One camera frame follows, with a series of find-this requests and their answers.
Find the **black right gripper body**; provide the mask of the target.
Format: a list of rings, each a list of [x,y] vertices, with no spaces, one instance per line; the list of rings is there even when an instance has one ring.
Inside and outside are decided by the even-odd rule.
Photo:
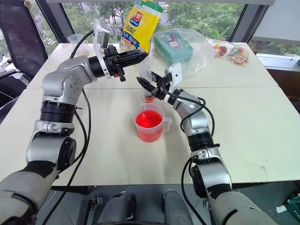
[[[159,82],[156,82],[156,88],[152,91],[152,95],[159,100],[164,100],[167,92],[170,88],[170,82],[172,81],[172,74],[167,73]]]

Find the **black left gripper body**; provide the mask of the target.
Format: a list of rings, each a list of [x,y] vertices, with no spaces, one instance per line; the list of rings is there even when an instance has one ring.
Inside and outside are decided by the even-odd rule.
[[[109,74],[108,77],[118,77],[121,82],[124,82],[126,78],[124,77],[122,54],[117,51],[115,46],[108,45],[104,49],[104,55],[104,62]]]

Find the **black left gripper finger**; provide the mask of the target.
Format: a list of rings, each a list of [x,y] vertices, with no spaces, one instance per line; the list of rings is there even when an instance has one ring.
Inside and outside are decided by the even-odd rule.
[[[147,56],[147,52],[140,50],[130,50],[119,53],[119,58],[121,60],[144,60]]]
[[[144,58],[119,58],[118,64],[121,68],[126,68],[142,62]]]

